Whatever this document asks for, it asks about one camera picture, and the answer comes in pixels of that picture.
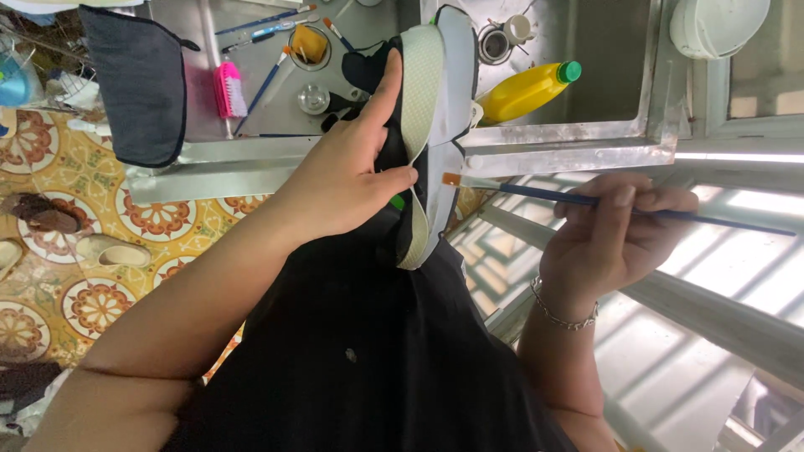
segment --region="hand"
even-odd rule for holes
[[[554,314],[579,322],[599,297],[639,281],[666,261],[691,224],[632,216],[631,208],[697,212],[698,196],[680,188],[653,188],[647,176],[636,173],[599,175],[570,192],[598,196],[601,202],[596,208],[556,204],[556,217],[567,222],[544,250],[539,274],[542,298],[558,310]]]
[[[416,182],[418,174],[410,166],[374,174],[374,161],[388,136],[384,124],[401,85],[402,58],[393,49],[360,116],[336,122],[266,203],[271,216],[290,222],[285,230],[298,244],[357,228]]]

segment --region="orange brush tip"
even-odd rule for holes
[[[441,183],[445,185],[460,186],[461,175],[454,175],[453,173],[444,173],[444,175],[441,176]]]

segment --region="yellow bottle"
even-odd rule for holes
[[[479,125],[495,125],[524,116],[561,94],[578,77],[577,61],[545,64],[510,76],[478,100],[483,107]]]

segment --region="green bottle cap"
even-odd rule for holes
[[[558,67],[558,81],[561,83],[572,83],[580,78],[580,63],[577,61],[567,61]]]

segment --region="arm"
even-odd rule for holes
[[[282,188],[92,346],[26,450],[156,450],[175,413],[296,247],[357,228],[416,181],[411,167],[374,174],[402,81],[388,56],[377,93],[340,121]]]
[[[574,193],[601,197],[597,208],[558,203],[567,223],[544,250],[540,296],[551,313],[569,323],[586,320],[595,301],[635,283],[659,267],[688,223],[632,216],[631,208],[695,211],[698,198],[680,189],[654,189],[645,175],[596,177]],[[517,351],[534,389],[581,452],[615,451],[603,419],[603,390],[594,358],[594,325],[570,331],[534,306]]]

